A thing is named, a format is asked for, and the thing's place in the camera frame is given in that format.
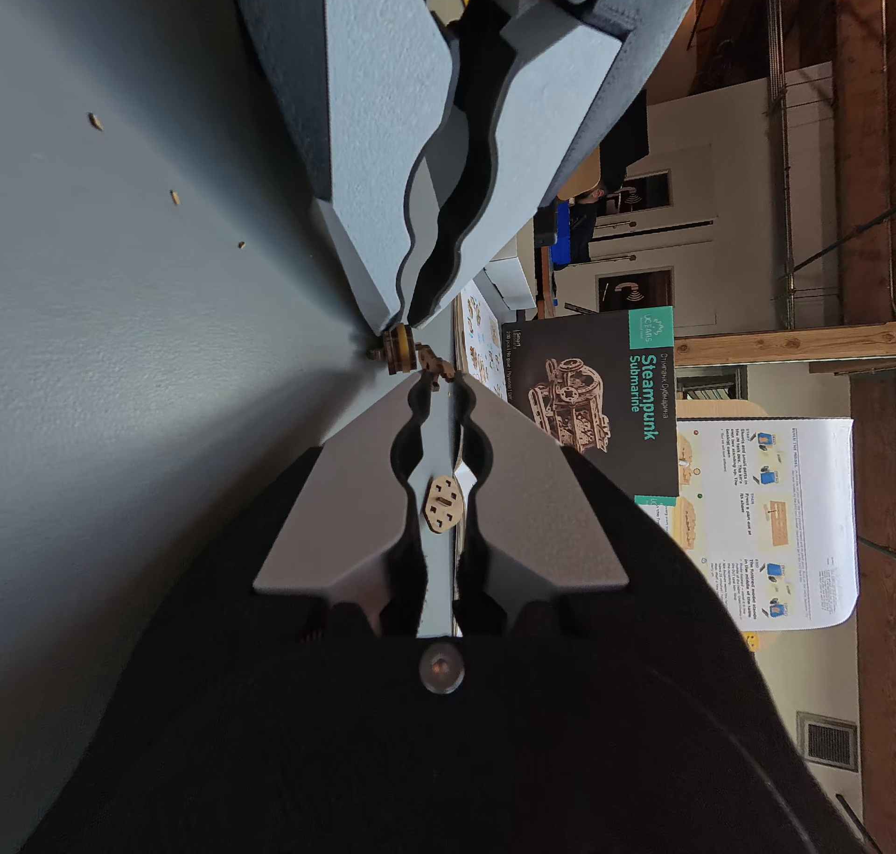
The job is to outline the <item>small wooden gear assembly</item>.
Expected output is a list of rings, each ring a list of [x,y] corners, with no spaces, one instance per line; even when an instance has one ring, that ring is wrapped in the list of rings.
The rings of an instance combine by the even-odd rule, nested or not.
[[[455,380],[454,365],[437,355],[431,346],[415,340],[413,329],[404,323],[385,332],[380,341],[366,351],[368,360],[387,366],[390,375],[429,373],[432,390],[440,389],[441,381]]]

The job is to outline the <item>open instruction booklet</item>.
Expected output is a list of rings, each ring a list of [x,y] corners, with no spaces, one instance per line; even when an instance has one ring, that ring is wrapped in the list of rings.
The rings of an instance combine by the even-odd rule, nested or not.
[[[501,325],[474,281],[454,298],[453,316],[456,369],[508,402]]]

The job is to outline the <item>black model kit box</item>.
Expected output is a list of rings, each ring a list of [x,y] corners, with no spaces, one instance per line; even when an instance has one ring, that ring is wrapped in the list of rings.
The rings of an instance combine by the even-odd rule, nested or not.
[[[638,504],[679,495],[671,307],[503,325],[509,402]]]

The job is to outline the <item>wall air vent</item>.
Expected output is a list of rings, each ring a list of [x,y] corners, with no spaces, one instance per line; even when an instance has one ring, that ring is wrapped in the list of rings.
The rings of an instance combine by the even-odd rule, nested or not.
[[[859,771],[856,722],[797,711],[795,727],[797,747],[804,760],[832,769]]]

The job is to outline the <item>white cardboard box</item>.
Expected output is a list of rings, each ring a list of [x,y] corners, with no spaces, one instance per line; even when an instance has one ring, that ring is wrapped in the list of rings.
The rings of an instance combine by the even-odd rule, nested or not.
[[[510,239],[487,263],[484,271],[507,309],[528,311],[537,308],[536,256],[532,236],[526,230]]]

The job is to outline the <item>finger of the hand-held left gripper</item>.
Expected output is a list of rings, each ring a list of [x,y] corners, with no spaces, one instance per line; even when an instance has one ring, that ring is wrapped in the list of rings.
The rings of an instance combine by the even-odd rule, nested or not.
[[[471,0],[452,30],[468,150],[439,211],[410,325],[449,305],[534,217],[622,45],[549,0],[513,17],[494,0]]]
[[[357,307],[375,335],[406,321],[437,237],[425,151],[457,77],[424,0],[323,0],[330,192],[315,197]]]

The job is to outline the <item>instruction sheet board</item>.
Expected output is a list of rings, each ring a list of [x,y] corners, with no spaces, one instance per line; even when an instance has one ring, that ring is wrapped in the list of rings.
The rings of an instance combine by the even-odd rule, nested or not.
[[[678,497],[636,503],[684,550],[743,634],[815,631],[857,605],[853,422],[686,416]]]

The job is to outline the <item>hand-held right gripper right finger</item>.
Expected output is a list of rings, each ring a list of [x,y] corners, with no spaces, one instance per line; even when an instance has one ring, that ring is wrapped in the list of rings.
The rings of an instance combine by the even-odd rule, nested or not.
[[[472,475],[454,617],[501,636],[531,603],[621,591],[628,574],[549,434],[467,374],[454,381],[461,460]]]

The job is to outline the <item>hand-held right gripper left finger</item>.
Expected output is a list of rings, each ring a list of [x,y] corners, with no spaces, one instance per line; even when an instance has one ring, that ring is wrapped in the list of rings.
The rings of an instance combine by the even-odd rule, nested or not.
[[[377,635],[416,631],[427,567],[409,476],[429,412],[430,372],[419,371],[326,440],[255,593],[352,604]]]

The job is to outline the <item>oval slotted wooden disc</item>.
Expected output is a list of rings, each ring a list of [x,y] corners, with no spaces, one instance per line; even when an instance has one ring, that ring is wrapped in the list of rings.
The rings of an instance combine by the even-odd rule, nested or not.
[[[441,535],[458,526],[465,514],[465,499],[454,475],[430,480],[421,513],[432,533]]]

